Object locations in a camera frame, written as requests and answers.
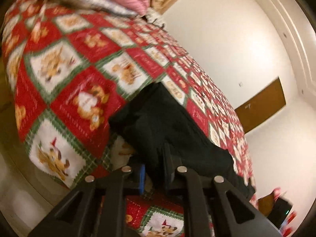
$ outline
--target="bed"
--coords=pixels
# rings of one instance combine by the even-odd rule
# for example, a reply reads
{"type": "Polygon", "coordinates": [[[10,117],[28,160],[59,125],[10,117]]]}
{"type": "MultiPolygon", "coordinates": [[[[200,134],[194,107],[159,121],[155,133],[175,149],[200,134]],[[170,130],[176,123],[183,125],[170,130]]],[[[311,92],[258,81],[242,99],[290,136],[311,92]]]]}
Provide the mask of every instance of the bed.
{"type": "MultiPolygon", "coordinates": [[[[167,31],[141,18],[50,0],[16,0],[4,21],[2,55],[20,140],[29,159],[60,184],[71,189],[128,162],[135,151],[111,132],[108,118],[154,81],[229,150],[245,183],[255,184],[234,109],[167,31]]],[[[157,236],[163,226],[173,229],[166,235],[180,236],[183,208],[147,178],[145,196],[127,199],[126,222],[142,236],[157,236]]]]}

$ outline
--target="patterned blanket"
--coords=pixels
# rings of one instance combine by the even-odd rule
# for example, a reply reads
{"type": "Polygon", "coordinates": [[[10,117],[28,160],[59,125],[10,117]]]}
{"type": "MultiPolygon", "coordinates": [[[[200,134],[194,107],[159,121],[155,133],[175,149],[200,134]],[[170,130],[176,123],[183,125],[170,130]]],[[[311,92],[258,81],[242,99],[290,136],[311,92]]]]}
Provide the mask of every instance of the patterned blanket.
{"type": "MultiPolygon", "coordinates": [[[[157,26],[48,0],[17,0],[5,17],[2,50],[26,152],[67,187],[127,163],[134,150],[111,133],[108,118],[152,81],[161,81],[209,139],[229,150],[246,184],[252,177],[235,111],[187,51],[157,26]]],[[[183,234],[182,207],[153,192],[150,179],[146,184],[150,199],[127,199],[128,225],[142,236],[183,234]]]]}

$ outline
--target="red object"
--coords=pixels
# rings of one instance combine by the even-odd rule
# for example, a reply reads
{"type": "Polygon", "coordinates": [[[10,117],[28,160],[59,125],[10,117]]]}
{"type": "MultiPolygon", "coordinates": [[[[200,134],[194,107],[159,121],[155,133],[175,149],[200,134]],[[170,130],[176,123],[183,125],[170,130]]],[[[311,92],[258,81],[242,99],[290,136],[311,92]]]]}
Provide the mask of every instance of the red object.
{"type": "Polygon", "coordinates": [[[293,232],[293,227],[289,227],[283,233],[283,237],[289,236],[293,232]]]}
{"type": "Polygon", "coordinates": [[[296,216],[297,216],[296,211],[293,211],[293,212],[289,215],[289,217],[287,218],[288,224],[289,224],[290,222],[292,222],[293,219],[294,219],[296,216]]]}

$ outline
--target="black cloth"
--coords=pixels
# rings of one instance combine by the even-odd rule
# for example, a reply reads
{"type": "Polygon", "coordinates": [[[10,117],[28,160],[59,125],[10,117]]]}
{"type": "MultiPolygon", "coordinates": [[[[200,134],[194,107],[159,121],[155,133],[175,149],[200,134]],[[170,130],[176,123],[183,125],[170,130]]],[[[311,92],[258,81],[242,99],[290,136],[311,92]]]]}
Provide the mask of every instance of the black cloth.
{"type": "Polygon", "coordinates": [[[221,175],[247,199],[255,193],[236,175],[228,150],[214,145],[196,125],[189,113],[162,83],[145,87],[132,101],[109,119],[112,130],[121,135],[145,163],[154,183],[163,181],[162,150],[171,147],[171,154],[181,157],[183,165],[199,175],[221,175]]]}

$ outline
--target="black fabric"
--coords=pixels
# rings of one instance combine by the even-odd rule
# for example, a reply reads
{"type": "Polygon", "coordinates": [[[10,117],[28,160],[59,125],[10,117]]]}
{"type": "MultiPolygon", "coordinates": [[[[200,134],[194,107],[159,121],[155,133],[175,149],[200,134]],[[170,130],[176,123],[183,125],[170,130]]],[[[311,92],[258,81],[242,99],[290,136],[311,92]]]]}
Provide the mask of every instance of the black fabric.
{"type": "Polygon", "coordinates": [[[162,149],[169,143],[171,154],[199,175],[222,175],[247,199],[255,193],[233,169],[228,150],[214,145],[162,83],[145,87],[131,102],[109,119],[112,130],[135,148],[154,183],[163,181],[162,149]]]}

